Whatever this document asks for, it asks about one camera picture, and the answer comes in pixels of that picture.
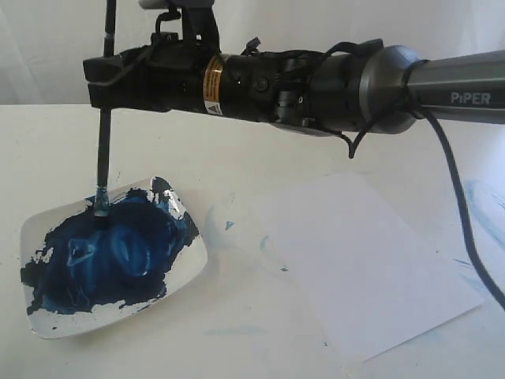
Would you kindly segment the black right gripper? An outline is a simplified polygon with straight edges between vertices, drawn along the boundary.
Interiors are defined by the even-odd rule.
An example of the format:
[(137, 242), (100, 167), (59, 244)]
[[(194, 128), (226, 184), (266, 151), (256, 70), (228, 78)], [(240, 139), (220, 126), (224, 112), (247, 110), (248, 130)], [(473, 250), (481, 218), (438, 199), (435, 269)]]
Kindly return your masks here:
[[(241, 54), (224, 54), (215, 43), (157, 30), (151, 45), (83, 61), (90, 104), (306, 125), (304, 92), (315, 52), (259, 51), (259, 44), (252, 39)], [(148, 80), (149, 91), (139, 84)]]

